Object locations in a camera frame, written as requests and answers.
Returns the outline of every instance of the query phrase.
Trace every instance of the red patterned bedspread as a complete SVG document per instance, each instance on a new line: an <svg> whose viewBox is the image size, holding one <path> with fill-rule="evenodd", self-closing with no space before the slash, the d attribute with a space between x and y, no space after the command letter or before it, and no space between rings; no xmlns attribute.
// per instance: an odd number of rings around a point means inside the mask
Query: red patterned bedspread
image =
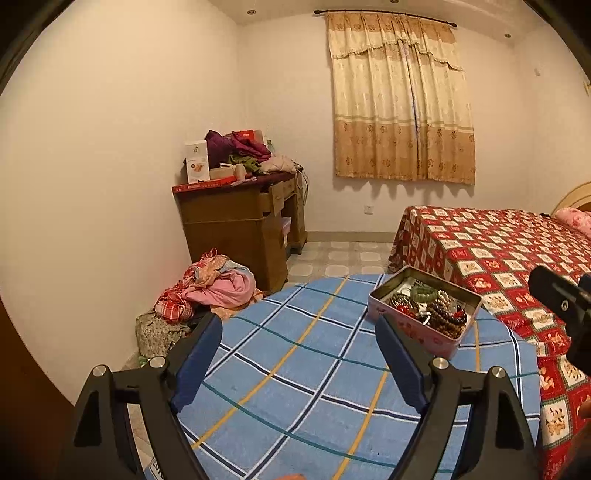
<svg viewBox="0 0 591 480"><path fill-rule="evenodd" d="M538 351L544 479L560 471L577 412L591 383L565 357L564 322L530 295L529 273L546 265L578 283L591 271L591 240L554 219L518 210L409 207L389 258L438 275L483 296L483 305Z"/></svg>

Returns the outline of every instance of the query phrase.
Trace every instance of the baseboard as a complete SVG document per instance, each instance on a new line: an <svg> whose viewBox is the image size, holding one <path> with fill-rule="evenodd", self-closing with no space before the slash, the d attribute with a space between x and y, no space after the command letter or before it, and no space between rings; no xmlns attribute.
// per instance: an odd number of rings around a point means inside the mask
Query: baseboard
<svg viewBox="0 0 591 480"><path fill-rule="evenodd" d="M308 232L309 242L392 243L396 232Z"/></svg>

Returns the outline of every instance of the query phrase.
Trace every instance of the pink pillow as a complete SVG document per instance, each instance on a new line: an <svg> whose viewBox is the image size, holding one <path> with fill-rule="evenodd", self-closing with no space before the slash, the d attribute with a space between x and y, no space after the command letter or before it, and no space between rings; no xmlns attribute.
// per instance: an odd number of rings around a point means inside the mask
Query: pink pillow
<svg viewBox="0 0 591 480"><path fill-rule="evenodd" d="M581 212L576 208L561 208L556 215L556 219L571 228L585 234L591 238L591 212Z"/></svg>

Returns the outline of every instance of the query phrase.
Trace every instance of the red box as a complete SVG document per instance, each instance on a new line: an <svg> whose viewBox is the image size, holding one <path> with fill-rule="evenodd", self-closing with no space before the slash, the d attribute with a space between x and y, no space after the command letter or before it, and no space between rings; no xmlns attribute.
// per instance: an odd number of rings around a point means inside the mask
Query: red box
<svg viewBox="0 0 591 480"><path fill-rule="evenodd" d="M191 192L192 190L201 189L214 189L216 187L221 187L222 185L228 185L233 181L236 181L236 177L234 175L231 177L226 177L225 179L206 180L197 183L185 183L183 185L175 185L173 187L173 193Z"/></svg>
<svg viewBox="0 0 591 480"><path fill-rule="evenodd" d="M241 138L247 138L252 141L256 140L254 130L240 130L239 132L236 132L236 134Z"/></svg>

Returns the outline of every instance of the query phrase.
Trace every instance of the wooden desk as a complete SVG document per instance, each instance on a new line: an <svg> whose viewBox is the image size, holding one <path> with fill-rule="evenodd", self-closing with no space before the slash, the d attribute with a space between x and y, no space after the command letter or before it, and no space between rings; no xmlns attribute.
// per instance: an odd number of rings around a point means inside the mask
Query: wooden desk
<svg viewBox="0 0 591 480"><path fill-rule="evenodd" d="M175 193L191 260L216 248L250 268L262 291L281 290L287 279L281 217L291 218L290 250L301 253L307 240L297 180L277 173L236 187Z"/></svg>

